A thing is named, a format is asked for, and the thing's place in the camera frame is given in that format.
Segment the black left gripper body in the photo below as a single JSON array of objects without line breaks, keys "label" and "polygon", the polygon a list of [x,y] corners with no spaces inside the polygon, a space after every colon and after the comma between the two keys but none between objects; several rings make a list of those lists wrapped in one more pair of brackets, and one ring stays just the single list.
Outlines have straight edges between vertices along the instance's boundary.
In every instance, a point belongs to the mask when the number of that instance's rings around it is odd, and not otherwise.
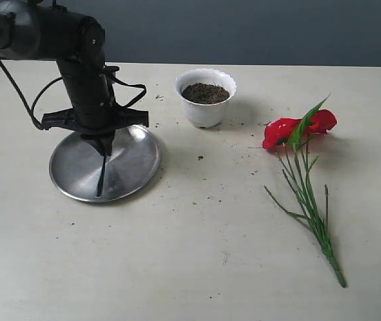
[{"label": "black left gripper body", "polygon": [[104,109],[95,116],[85,116],[89,122],[84,125],[79,120],[74,124],[73,131],[80,134],[102,135],[133,125],[149,127],[149,113],[131,108]]}]

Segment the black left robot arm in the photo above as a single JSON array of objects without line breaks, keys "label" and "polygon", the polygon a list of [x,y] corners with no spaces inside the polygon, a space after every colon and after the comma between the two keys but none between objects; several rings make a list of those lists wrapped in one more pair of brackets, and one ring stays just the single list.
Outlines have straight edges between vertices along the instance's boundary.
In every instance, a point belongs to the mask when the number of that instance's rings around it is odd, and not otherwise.
[{"label": "black left robot arm", "polygon": [[[35,104],[21,101],[38,130],[62,128],[76,132],[101,156],[112,154],[115,132],[135,124],[148,126],[148,113],[133,110],[147,92],[125,105],[117,103],[114,84],[116,66],[107,66],[104,55],[105,31],[91,16],[69,11],[52,3],[42,7],[39,1],[3,1],[0,3],[0,57],[10,60],[53,60],[61,74],[72,107],[34,115]],[[12,76],[0,59],[0,67]]]}]

